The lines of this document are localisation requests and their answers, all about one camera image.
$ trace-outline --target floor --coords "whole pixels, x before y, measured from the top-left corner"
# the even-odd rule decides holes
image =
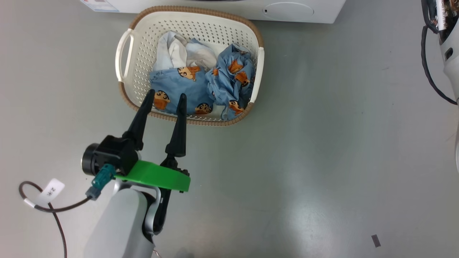
[[[1,5],[0,249],[62,257],[53,217],[17,186],[56,177],[66,188],[55,207],[84,198],[83,150],[134,116],[113,67],[134,15],[76,0]],[[458,110],[425,79],[419,1],[347,0],[330,25],[255,24],[266,51],[256,105],[235,126],[188,127],[179,165],[191,187],[172,194],[155,238],[162,257],[457,257]],[[433,34],[427,58],[452,96]],[[173,126],[148,120],[145,160],[164,159]],[[82,257],[110,193],[60,215],[70,258]]]

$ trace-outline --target white robot part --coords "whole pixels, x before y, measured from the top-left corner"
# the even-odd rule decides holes
[[[451,81],[454,99],[459,99],[459,26],[455,26],[446,41],[440,45],[445,65],[444,72]],[[459,134],[456,134],[456,166],[459,170]]]
[[[84,249],[85,258],[150,258],[155,245],[142,232],[146,197],[121,189],[110,199]]]

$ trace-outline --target laundry basket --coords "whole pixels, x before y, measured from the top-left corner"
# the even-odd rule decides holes
[[[116,52],[115,69],[121,96],[134,110],[138,110],[151,88],[149,74],[156,62],[159,38],[167,31],[175,31],[185,39],[197,39],[218,55],[232,43],[246,47],[256,67],[250,101],[244,112],[235,119],[224,121],[215,109],[208,115],[189,115],[189,124],[227,126],[241,121],[257,98],[263,73],[263,39],[255,25],[242,17],[202,8],[183,6],[156,6],[141,12],[121,37]],[[130,39],[129,51],[122,71],[123,48]],[[153,107],[150,115],[170,121],[177,116],[161,112]]]

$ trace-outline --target white tag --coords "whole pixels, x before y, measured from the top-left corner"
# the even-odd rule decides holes
[[[64,189],[65,184],[63,184],[61,181],[53,178],[51,181],[48,183],[45,189],[43,189],[43,192],[38,195],[38,197],[35,199],[35,204],[41,207],[47,207],[47,204],[54,200],[56,196]]]

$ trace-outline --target basket handle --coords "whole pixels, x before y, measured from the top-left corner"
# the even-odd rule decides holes
[[[115,55],[115,71],[116,77],[118,78],[119,82],[124,82],[124,79],[128,75],[129,70],[129,63],[131,61],[131,54],[132,48],[134,46],[134,31],[132,29],[128,29],[124,32],[121,36],[121,39],[118,42],[118,47],[116,48],[116,55]],[[131,38],[131,42],[129,44],[129,52],[128,52],[128,59],[126,61],[126,67],[124,68],[124,72],[121,72],[121,55],[123,54],[124,45],[128,41],[128,38]]]
[[[263,75],[264,65],[264,48],[258,48],[258,59],[257,59],[257,73],[255,74],[255,81],[253,82],[252,96],[250,102],[254,103],[257,99],[258,90],[260,89],[261,76]]]

